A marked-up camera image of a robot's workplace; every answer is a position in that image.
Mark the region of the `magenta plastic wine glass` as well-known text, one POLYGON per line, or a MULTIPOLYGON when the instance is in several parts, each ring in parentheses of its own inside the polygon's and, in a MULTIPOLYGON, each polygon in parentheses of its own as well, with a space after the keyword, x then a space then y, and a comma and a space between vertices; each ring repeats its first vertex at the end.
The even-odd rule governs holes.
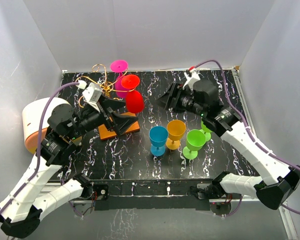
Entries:
POLYGON ((111 63, 110 69, 118 74, 118 77, 115 80, 114 83, 114 90, 116 95, 120 99, 124 99, 127 96, 128 89, 124 88, 121 84, 122 78, 124 76, 125 71, 128 69, 128 63, 125 60, 119 59, 115 60, 111 63))

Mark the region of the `blue plastic wine glass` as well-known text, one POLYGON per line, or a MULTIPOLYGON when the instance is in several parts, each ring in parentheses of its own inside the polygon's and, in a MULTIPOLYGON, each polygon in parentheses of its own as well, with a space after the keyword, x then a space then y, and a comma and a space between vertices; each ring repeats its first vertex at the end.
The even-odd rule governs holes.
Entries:
POLYGON ((168 139, 168 131, 163 126, 154 126, 149 131, 149 139, 151 143, 150 151, 156 156, 162 156, 166 151, 166 142, 168 139))

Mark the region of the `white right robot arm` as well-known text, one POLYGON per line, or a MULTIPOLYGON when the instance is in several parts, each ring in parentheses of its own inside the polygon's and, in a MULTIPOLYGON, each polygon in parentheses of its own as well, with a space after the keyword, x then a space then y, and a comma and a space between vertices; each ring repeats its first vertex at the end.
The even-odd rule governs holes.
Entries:
POLYGON ((244 118, 234 108, 221 103, 218 88, 211 81, 199 80, 192 87, 173 83, 156 102, 165 110, 200 116, 208 130, 234 147, 259 174, 244 176, 223 171, 201 190, 205 197, 247 195, 276 210, 299 186, 300 167, 278 161, 256 137, 250 136, 244 118))

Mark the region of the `red plastic wine glass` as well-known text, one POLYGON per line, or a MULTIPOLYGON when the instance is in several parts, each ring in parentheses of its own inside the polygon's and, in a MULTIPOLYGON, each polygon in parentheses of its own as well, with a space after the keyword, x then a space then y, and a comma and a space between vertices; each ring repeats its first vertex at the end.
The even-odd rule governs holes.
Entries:
POLYGON ((136 90, 139 84, 140 78, 135 74, 128 74, 121 81, 122 87, 132 90, 126 94, 125 102, 127 110, 134 114, 142 112, 145 106, 143 96, 136 90))

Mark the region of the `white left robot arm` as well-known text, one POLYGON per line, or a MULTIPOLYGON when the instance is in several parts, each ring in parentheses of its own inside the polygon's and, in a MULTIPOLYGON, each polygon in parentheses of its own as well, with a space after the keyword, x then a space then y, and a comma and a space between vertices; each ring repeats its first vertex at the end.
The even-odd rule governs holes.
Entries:
POLYGON ((92 181, 79 173, 57 189, 39 196, 50 178, 58 172, 80 145, 82 137, 105 125, 118 136, 123 135, 138 117, 116 113, 123 101, 102 96, 96 105, 87 105, 77 115, 66 100, 54 97, 34 101, 28 106, 45 104, 38 126, 39 145, 31 163, 10 194, 0 203, 1 230, 7 235, 24 239, 31 235, 51 212, 77 198, 92 197, 92 181))

